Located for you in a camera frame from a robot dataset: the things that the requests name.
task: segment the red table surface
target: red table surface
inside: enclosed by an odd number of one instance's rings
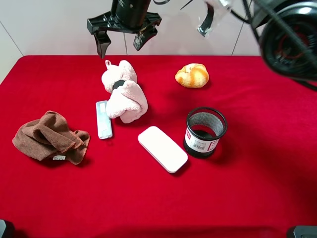
[[[27,56],[0,85],[0,219],[17,237],[279,238],[317,225],[317,93],[271,72],[260,57],[109,56],[128,60],[149,102],[131,124],[97,136],[96,102],[109,99],[97,56]],[[174,76],[204,64],[210,82],[187,89]],[[195,107],[224,114],[228,130],[208,159],[188,157],[171,175],[138,143],[158,126],[183,148]],[[90,133],[84,161],[38,162],[11,140],[46,111]]]

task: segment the brown towel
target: brown towel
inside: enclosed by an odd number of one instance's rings
[[[66,159],[77,165],[85,156],[89,140],[87,132],[70,131],[62,115],[48,111],[41,119],[21,126],[12,142],[19,151],[34,159]]]

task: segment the croissant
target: croissant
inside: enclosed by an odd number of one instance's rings
[[[179,70],[175,79],[186,88],[201,88],[208,82],[209,74],[203,64],[191,63]]]

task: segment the label on cup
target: label on cup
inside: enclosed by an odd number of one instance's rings
[[[205,141],[200,140],[197,137],[195,137],[190,130],[187,128],[186,135],[185,135],[185,141],[186,144],[189,146],[189,148],[196,150],[201,153],[206,153],[214,150],[219,142],[218,140],[212,140],[212,141]]]

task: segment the white controller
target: white controller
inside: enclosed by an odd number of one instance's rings
[[[112,137],[111,120],[106,113],[107,102],[96,103],[98,137],[101,140]]]

